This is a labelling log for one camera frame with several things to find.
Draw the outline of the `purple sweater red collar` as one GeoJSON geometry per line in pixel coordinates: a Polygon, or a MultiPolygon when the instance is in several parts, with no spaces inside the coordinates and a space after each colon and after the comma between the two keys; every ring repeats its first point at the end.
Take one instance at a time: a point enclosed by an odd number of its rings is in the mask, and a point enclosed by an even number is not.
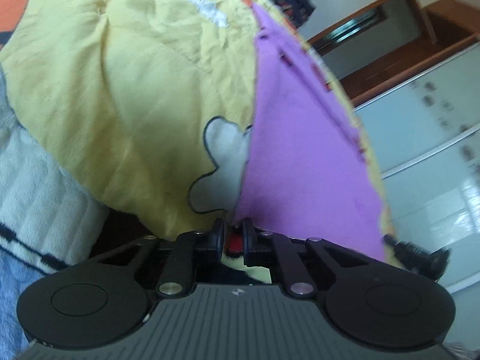
{"type": "Polygon", "coordinates": [[[259,24],[256,109],[234,218],[383,260],[383,204],[358,129],[291,31],[260,5],[252,10],[259,24]]]}

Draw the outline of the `blue quilted blanket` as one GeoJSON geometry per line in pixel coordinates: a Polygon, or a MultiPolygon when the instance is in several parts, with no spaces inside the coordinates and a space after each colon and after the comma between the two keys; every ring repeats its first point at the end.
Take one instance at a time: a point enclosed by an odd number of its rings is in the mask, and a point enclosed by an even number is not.
{"type": "Polygon", "coordinates": [[[27,345],[24,331],[17,319],[16,306],[22,291],[44,275],[1,250],[1,359],[12,359],[27,345]]]}

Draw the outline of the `white fluffy striped blanket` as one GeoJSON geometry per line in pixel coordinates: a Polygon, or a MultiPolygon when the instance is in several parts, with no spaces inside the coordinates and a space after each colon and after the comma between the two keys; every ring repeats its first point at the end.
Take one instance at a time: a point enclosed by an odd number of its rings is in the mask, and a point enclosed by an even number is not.
{"type": "Polygon", "coordinates": [[[44,274],[88,258],[109,210],[20,124],[1,85],[1,249],[44,274]]]}

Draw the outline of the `white wardrobe flower decals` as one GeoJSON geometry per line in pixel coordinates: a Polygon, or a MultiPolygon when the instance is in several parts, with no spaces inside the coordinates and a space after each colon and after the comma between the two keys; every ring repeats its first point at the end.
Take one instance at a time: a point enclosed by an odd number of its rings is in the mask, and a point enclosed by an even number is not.
{"type": "Polygon", "coordinates": [[[479,347],[479,47],[358,106],[400,240],[450,250],[448,341],[479,347]]]}

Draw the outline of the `yellow carrot print quilt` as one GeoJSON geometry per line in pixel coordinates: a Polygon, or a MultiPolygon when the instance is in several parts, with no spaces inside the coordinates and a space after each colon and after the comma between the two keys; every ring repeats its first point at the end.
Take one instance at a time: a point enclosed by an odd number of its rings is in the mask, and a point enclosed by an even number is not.
{"type": "Polygon", "coordinates": [[[1,82],[20,124],[98,202],[174,239],[234,218],[256,109],[258,4],[299,40],[373,149],[337,77],[269,0],[1,0],[1,82]]]}

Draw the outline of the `brown wooden door frame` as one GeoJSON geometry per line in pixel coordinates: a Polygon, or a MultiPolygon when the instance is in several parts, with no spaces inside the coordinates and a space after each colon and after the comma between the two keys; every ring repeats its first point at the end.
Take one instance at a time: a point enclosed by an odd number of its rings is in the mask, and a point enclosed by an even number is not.
{"type": "Polygon", "coordinates": [[[479,43],[479,9],[456,0],[377,0],[309,43],[354,106],[479,43]]]}

